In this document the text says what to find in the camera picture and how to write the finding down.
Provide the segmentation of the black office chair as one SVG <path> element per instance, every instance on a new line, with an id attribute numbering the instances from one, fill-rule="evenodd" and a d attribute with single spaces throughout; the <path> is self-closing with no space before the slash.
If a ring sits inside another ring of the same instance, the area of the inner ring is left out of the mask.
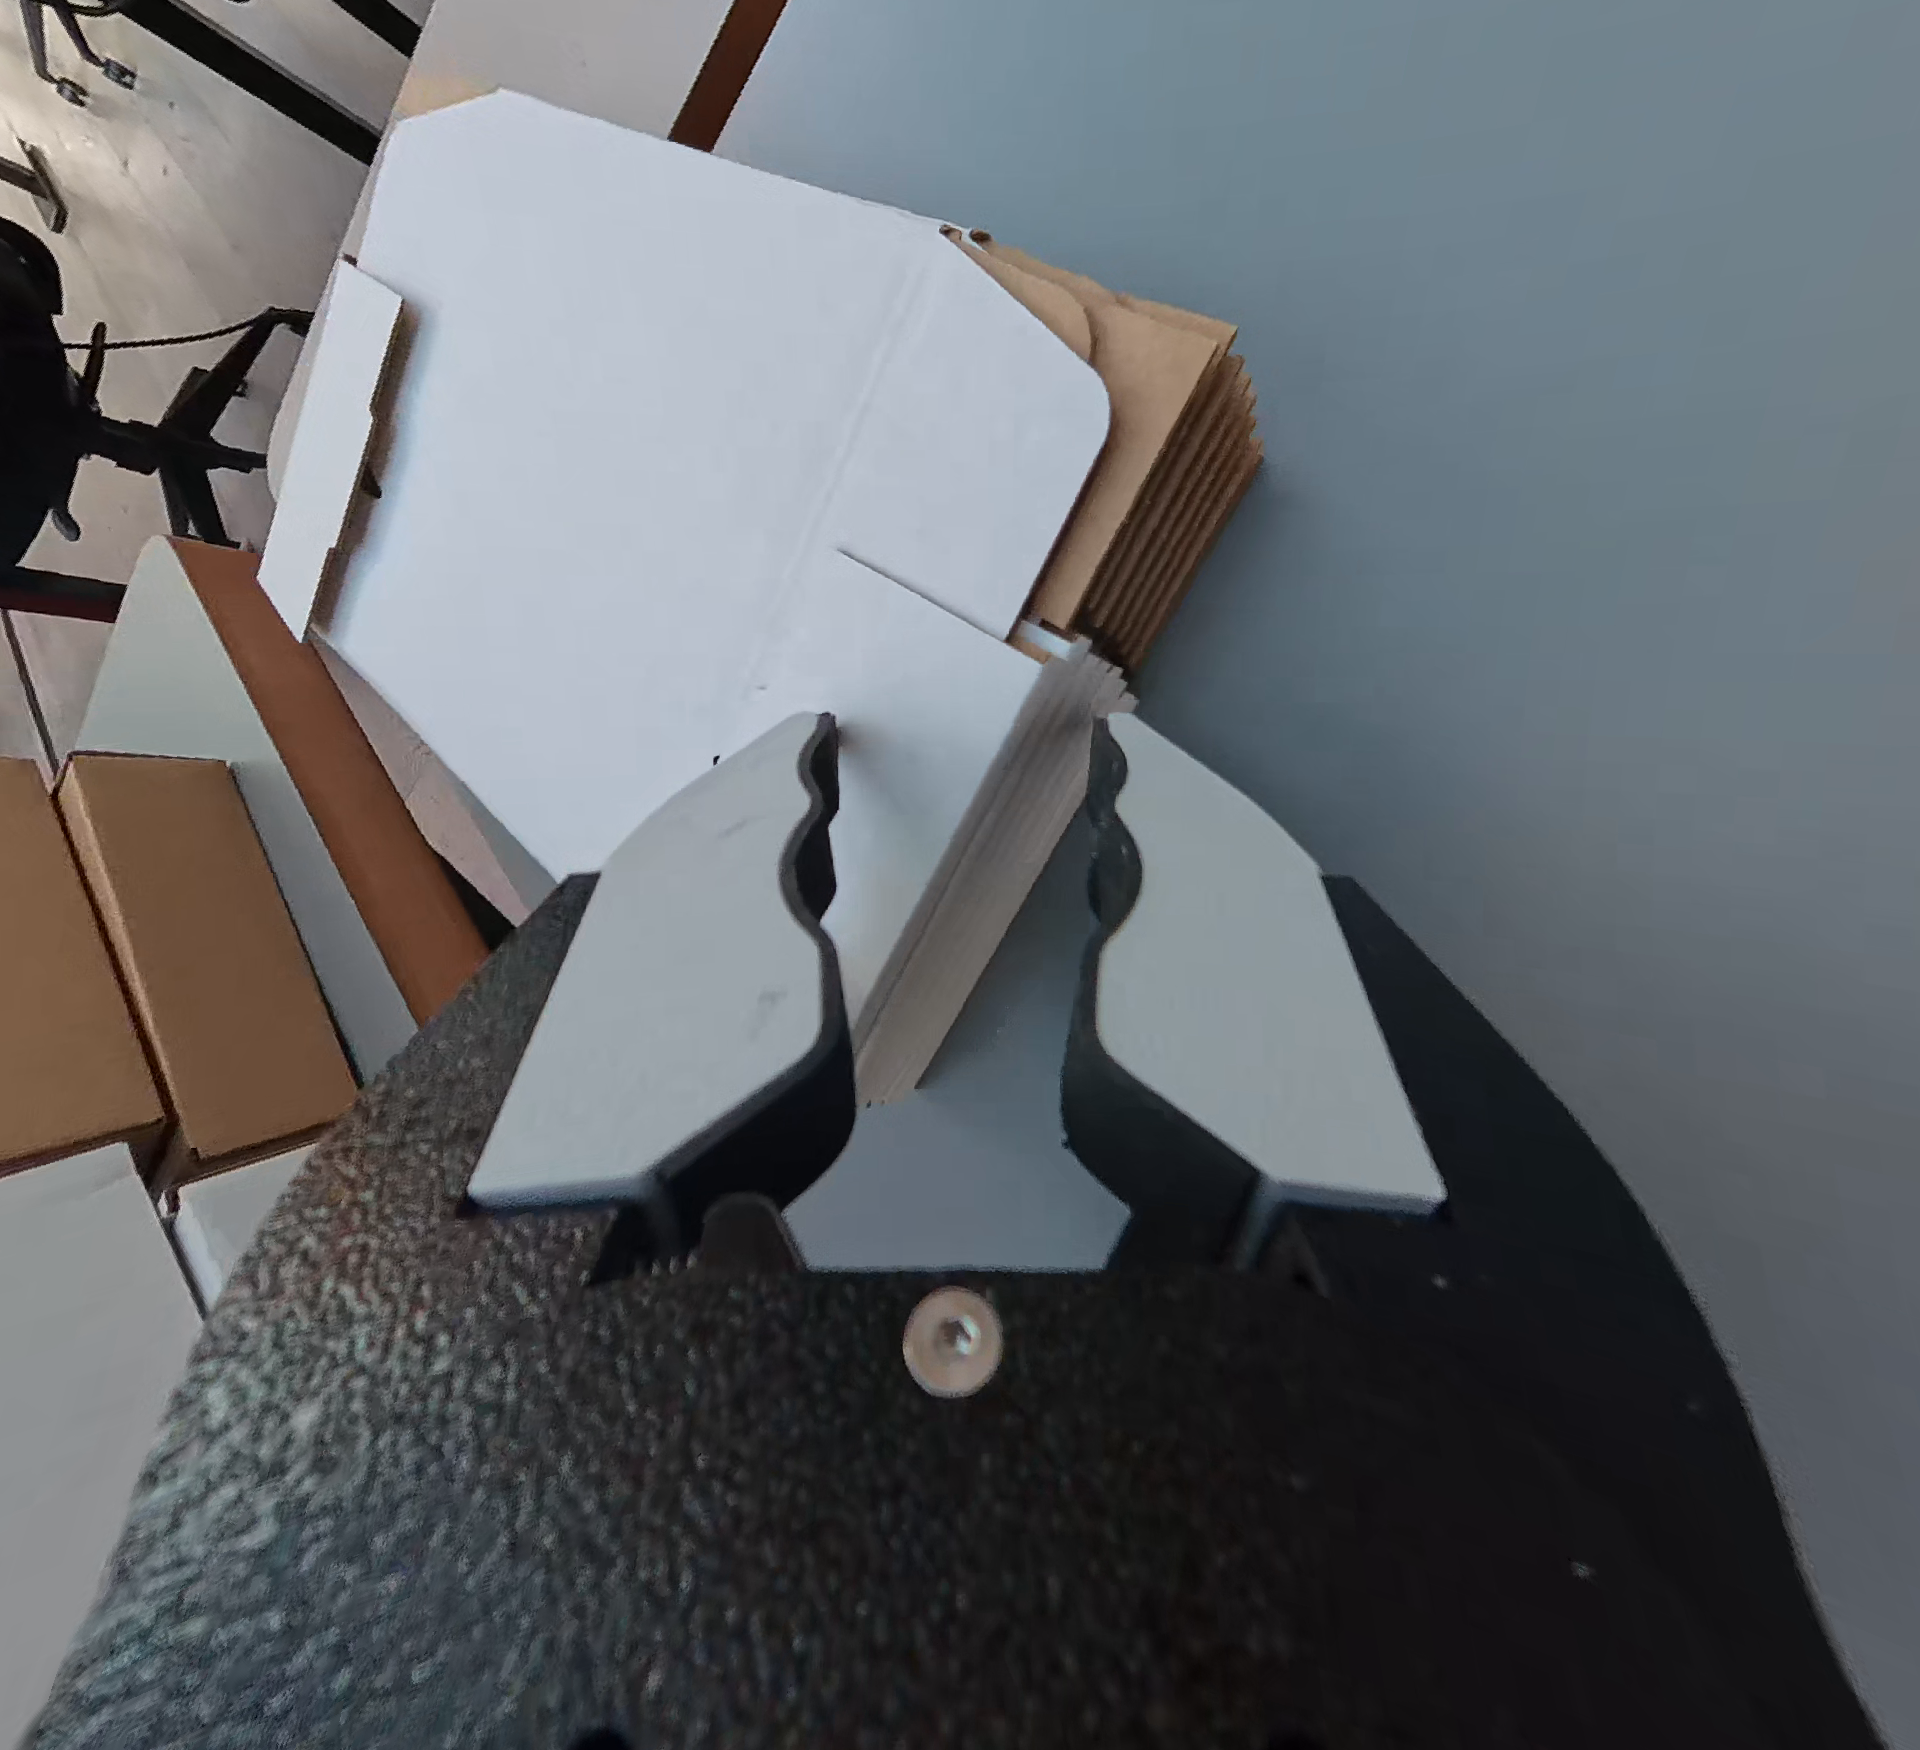
<path id="1" fill-rule="evenodd" d="M 238 550 L 228 534 L 213 471 L 260 471 L 266 456 L 217 440 L 214 428 L 241 393 L 277 329 L 307 334 L 311 313 L 266 308 L 234 326 L 234 343 L 217 366 L 191 371 L 155 422 L 106 415 L 101 381 L 107 326 L 96 325 L 85 363 L 67 359 L 55 319 L 63 310 L 60 265 L 30 229 L 3 221 L 3 579 L 5 606 L 106 621 L 122 592 L 98 579 L 33 569 L 26 553 L 45 526 L 67 540 L 81 537 L 72 514 L 79 467 L 101 457 L 155 477 L 174 537 Z"/>

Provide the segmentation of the folded brown cardboard box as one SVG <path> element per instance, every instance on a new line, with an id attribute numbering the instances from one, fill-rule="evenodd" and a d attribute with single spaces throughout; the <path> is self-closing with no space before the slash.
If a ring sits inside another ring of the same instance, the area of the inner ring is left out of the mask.
<path id="1" fill-rule="evenodd" d="M 149 1185 L 320 1139 L 358 1078 L 231 766 L 77 752 L 55 803 L 168 1115 Z"/>
<path id="2" fill-rule="evenodd" d="M 3 760 L 3 1169 L 169 1135 L 90 888 L 38 768 Z"/>

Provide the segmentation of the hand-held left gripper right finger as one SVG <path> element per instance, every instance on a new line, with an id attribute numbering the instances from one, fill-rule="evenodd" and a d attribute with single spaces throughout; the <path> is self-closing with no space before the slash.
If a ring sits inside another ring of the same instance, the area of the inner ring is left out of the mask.
<path id="1" fill-rule="evenodd" d="M 1091 936 L 1065 1146 L 1125 1210 L 1106 1280 L 1311 1263 L 1311 1221 L 1429 1238 L 1449 1185 L 1315 859 L 1135 714 L 1091 729 Z"/>

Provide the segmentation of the stack of white cartons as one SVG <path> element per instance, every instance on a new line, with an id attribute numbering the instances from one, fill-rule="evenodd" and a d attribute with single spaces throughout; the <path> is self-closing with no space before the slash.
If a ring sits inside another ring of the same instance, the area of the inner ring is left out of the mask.
<path id="1" fill-rule="evenodd" d="M 892 644 L 834 703 L 829 931 L 863 1106 L 922 1084 L 1085 798 L 1094 724 L 1134 708 L 1087 640 L 1035 624 Z"/>

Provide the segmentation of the folded white cardboard box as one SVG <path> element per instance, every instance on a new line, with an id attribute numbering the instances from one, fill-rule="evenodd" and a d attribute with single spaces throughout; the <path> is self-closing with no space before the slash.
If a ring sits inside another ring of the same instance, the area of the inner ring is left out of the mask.
<path id="1" fill-rule="evenodd" d="M 315 1143 L 305 1143 L 225 1168 L 160 1196 L 158 1214 L 201 1316 L 218 1303 L 260 1223 L 315 1149 Z"/>
<path id="2" fill-rule="evenodd" d="M 126 1146 L 3 1181 L 3 1744 L 94 1606 L 202 1327 Z"/>

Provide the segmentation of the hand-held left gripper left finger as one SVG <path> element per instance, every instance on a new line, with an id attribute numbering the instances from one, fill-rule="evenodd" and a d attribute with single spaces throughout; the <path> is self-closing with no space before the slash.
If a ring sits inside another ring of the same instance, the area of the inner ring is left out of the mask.
<path id="1" fill-rule="evenodd" d="M 612 853 L 469 1178 L 491 1214 L 612 1211 L 589 1283 L 686 1267 L 709 1216 L 772 1223 L 855 1125 L 826 928 L 837 724 L 795 714 Z"/>

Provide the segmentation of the stack of brown cardboard sheets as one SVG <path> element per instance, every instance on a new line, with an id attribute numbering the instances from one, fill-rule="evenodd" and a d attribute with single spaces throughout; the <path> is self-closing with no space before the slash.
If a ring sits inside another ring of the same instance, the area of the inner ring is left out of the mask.
<path id="1" fill-rule="evenodd" d="M 1085 638 L 1129 680 L 1188 594 L 1263 460 L 1238 326 L 1113 291 L 984 229 L 945 225 L 1099 379 L 1106 441 L 1023 618 Z"/>

